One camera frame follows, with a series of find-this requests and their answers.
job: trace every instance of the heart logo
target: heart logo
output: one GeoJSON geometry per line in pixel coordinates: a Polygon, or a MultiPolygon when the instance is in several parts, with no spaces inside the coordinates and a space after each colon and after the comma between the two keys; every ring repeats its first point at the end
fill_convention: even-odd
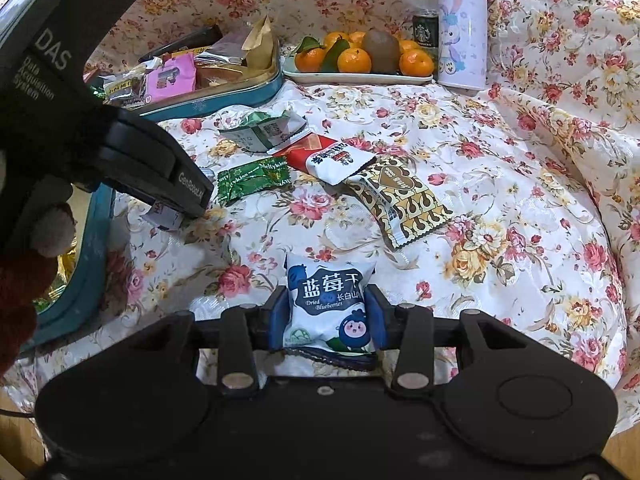
{"type": "Polygon", "coordinates": [[[408,176],[404,176],[402,170],[397,166],[383,166],[380,169],[378,183],[380,186],[390,187],[391,189],[398,189],[400,191],[409,191],[415,187],[414,180],[408,176]]]}

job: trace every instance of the white plate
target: white plate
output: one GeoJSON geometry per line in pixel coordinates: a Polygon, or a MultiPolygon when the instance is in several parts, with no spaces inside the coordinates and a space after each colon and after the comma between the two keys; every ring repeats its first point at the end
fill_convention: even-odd
{"type": "Polygon", "coordinates": [[[303,73],[299,72],[293,57],[287,57],[282,73],[296,83],[320,84],[336,83],[345,85],[424,85],[433,82],[433,77],[411,77],[388,74],[343,74],[343,73],[303,73]]]}

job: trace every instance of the thermos bottle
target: thermos bottle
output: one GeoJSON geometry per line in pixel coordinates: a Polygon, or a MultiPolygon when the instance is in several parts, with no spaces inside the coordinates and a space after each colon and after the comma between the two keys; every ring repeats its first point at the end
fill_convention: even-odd
{"type": "Polygon", "coordinates": [[[438,82],[444,86],[486,87],[486,0],[438,0],[440,51],[438,82]]]}

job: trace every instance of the red snack wrapper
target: red snack wrapper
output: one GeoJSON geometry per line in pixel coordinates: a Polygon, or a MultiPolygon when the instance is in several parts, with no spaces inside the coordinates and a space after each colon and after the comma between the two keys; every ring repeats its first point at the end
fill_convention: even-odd
{"type": "Polygon", "coordinates": [[[292,145],[274,153],[283,155],[292,168],[336,186],[367,164],[373,153],[364,152],[341,140],[309,134],[292,145]]]}

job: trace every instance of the gold patterned snack wrapper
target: gold patterned snack wrapper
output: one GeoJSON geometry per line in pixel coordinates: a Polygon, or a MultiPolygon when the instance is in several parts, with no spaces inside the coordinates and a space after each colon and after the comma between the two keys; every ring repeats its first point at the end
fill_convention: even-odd
{"type": "Polygon", "coordinates": [[[398,158],[376,160],[343,180],[373,213],[395,249],[449,221],[453,211],[398,158]]]}
{"type": "Polygon", "coordinates": [[[71,279],[71,275],[74,273],[76,268],[76,238],[74,238],[73,243],[69,250],[58,256],[58,273],[51,283],[51,286],[47,289],[44,296],[38,298],[33,301],[33,306],[36,309],[38,314],[42,314],[44,311],[48,310],[49,307],[60,297],[62,293],[65,291],[66,286],[71,279]]]}

